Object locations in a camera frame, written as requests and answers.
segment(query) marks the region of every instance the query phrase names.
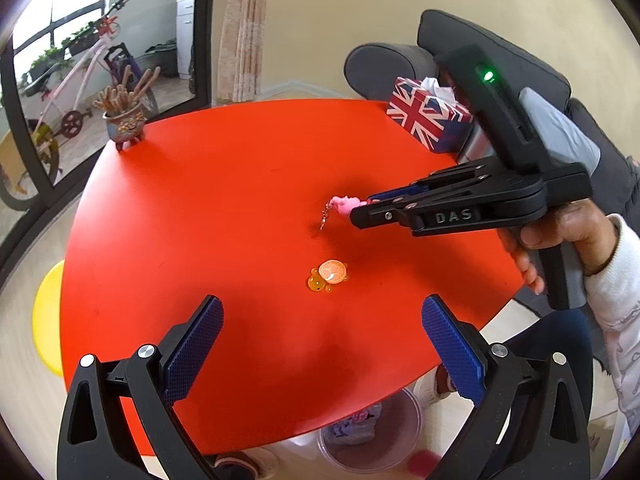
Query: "human hand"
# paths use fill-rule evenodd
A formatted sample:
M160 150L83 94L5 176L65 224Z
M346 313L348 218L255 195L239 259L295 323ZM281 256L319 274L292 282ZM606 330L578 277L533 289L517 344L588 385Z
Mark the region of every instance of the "human hand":
M548 212L540 220L524 226L520 240L508 229L498 229L505 250L522 273L522 279L536 294L545 290L545 282L529 259L526 249L538 250L573 242L585 276L603 270L618 245L618 230L591 201L572 202Z

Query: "gray sofa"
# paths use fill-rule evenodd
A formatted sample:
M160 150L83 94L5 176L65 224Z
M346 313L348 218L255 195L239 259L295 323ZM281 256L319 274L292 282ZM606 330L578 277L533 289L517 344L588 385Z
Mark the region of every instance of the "gray sofa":
M640 173L598 127L578 99L571 96L567 79L544 61L475 23L442 10L425 10L420 19L416 45L367 43L351 51L344 64L347 82L365 99L388 101L398 76L423 79L437 76L434 56L467 44L478 44L490 56L514 91L533 88L564 112L600 148L600 162L591 177L593 201L606 213L621 214L640 232ZM536 296L523 287L515 297L544 316L551 312L546 296ZM587 306L593 354L608 370L608 359L600 327Z

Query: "silver screw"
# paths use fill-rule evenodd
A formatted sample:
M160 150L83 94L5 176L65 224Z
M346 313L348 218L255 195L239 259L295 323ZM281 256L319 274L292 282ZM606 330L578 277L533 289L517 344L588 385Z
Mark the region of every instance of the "silver screw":
M147 357L151 357L155 351L156 349L153 348L153 345L141 346L138 349L138 357L142 357L143 359L146 359Z
M565 365L566 364L566 357L564 357L564 354L561 354L560 352L554 352L552 358L559 365Z
M505 345L495 344L491 347L491 353L496 357L507 357L509 351Z
M88 368L92 364L94 364L95 357L91 354L83 355L82 359L80 359L80 366L82 368Z

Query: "table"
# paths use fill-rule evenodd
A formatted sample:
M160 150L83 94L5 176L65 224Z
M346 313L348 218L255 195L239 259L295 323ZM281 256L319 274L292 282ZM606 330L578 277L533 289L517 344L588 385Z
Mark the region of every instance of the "table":
M331 196L366 197L453 164L382 103L239 104L145 133L121 154L107 145L78 207L62 285L65 383L82 355L128 357L218 296L222 332L175 405L204 454L314 430L430 370L428 294L481 327L520 286L492 231L413 238L398 225L359 231L338 214L319 231ZM331 258L349 280L312 292L310 270Z

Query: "foot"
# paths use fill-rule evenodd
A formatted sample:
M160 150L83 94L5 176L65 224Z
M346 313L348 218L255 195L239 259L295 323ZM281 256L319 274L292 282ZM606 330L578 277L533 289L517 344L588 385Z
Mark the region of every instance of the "foot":
M414 395L422 409L426 409L436 402L446 399L456 387L451 382L449 374L442 364L423 375L415 382Z
M266 480L276 474L277 457L268 449L254 447L246 451L236 451L216 456L213 467L237 465L251 471L256 480Z

